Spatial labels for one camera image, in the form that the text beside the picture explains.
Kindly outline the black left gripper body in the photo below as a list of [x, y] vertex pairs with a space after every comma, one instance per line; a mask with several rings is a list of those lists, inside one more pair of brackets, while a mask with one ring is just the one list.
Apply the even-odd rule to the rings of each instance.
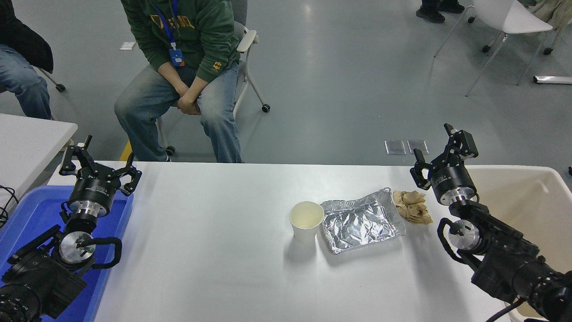
[[120, 179], [98, 179], [92, 177], [79, 177], [74, 185], [73, 192], [67, 202], [72, 204], [80, 201], [90, 201], [103, 207], [112, 206], [116, 191], [121, 187]]

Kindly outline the seated person's right hand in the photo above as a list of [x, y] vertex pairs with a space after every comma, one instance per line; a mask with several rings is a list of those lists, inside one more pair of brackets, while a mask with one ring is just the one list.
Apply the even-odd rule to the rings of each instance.
[[190, 98], [190, 96], [186, 95], [188, 91], [188, 86], [182, 82], [175, 87], [177, 93], [180, 95], [179, 100], [177, 101], [177, 109], [184, 114], [191, 114], [194, 101]]

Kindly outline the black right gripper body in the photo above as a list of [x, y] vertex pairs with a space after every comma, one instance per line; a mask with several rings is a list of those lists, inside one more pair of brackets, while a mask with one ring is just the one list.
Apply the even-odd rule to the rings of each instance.
[[429, 171], [429, 181], [439, 203], [472, 199], [477, 189], [464, 165], [445, 166]]

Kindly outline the seated person's left hand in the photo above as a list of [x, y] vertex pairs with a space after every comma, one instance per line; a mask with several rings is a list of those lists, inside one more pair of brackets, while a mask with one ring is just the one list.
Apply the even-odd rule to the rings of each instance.
[[190, 96], [190, 98], [194, 101], [192, 112], [191, 112], [191, 114], [188, 114], [188, 115], [200, 115], [200, 114], [202, 114], [200, 111], [200, 108], [198, 107], [198, 103], [197, 103], [198, 95], [195, 94], [191, 88], [188, 89], [188, 91], [186, 92], [186, 95]]

